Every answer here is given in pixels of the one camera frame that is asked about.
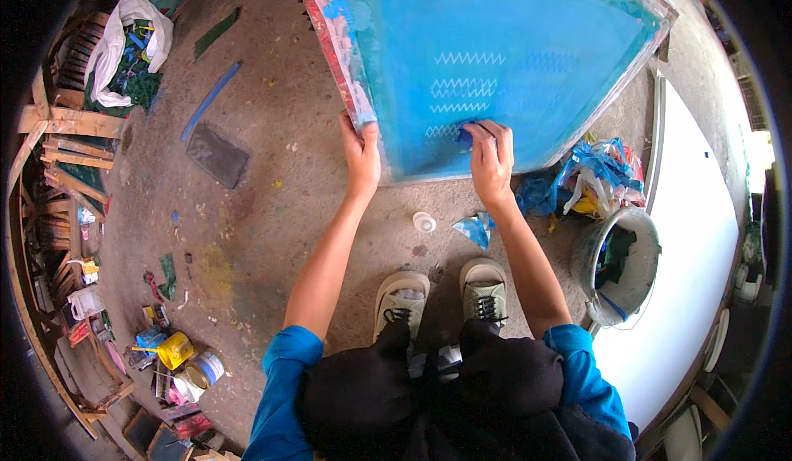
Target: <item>white bottle cap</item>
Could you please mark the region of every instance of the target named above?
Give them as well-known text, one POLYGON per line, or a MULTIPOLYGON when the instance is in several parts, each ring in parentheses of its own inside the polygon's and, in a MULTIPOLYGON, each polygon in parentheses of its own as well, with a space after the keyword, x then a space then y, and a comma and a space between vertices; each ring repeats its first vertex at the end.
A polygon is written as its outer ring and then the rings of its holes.
POLYGON ((437 229, 437 221, 426 212, 415 212, 415 215, 412 216, 412 223, 415 224, 415 229, 418 229, 418 232, 432 232, 437 229))

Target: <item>shoelace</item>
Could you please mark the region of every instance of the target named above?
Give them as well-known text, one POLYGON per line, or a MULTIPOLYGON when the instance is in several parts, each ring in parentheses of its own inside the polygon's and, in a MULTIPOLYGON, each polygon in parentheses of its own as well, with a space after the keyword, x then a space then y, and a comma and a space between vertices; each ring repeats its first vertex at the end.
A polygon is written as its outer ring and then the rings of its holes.
POLYGON ((382 316, 388 322, 396 322, 397 320, 407 320, 410 318, 410 308, 387 308, 382 312, 382 316))
POLYGON ((499 323, 509 317, 498 317, 495 308, 495 296, 481 296, 478 298, 478 317, 490 323, 499 323))

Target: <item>shoe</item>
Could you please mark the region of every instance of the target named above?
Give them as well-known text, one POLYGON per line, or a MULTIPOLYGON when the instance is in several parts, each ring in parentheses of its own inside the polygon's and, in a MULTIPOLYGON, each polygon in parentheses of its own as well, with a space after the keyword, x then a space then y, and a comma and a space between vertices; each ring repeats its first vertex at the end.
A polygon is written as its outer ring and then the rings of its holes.
POLYGON ((499 329, 506 316, 506 272, 490 258, 474 258, 460 272, 462 312, 470 318, 494 323, 499 329))
POLYGON ((406 320, 410 340, 415 341, 421 318, 424 316, 426 298, 429 296, 429 278, 419 272, 396 272, 388 276, 377 290, 374 305, 374 340, 389 322, 406 320))

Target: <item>blue shirt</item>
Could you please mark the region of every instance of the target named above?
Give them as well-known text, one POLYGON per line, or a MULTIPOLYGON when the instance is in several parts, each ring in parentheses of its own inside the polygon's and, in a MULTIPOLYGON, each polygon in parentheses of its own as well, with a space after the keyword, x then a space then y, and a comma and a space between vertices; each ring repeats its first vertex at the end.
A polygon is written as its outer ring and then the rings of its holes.
MULTIPOLYGON (((561 403, 579 404, 594 421, 630 438, 622 399, 596 367, 591 335, 570 323, 549 328, 543 340, 564 358, 561 403)), ((295 416, 294 400, 300 375, 321 359, 322 341, 308 329, 291 326, 272 337, 262 361, 267 385, 243 461, 313 460, 295 416)))

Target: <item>white board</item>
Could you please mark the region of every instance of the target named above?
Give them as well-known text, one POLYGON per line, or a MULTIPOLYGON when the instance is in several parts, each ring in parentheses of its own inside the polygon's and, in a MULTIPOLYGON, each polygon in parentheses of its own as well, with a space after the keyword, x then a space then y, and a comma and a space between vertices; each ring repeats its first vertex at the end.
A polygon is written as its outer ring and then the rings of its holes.
POLYGON ((704 345, 738 242, 718 161, 677 91, 658 78, 665 129, 647 209, 663 250, 658 276, 647 303, 624 329, 599 329, 594 338, 603 378, 619 391, 627 419, 641 430, 677 390, 704 345))

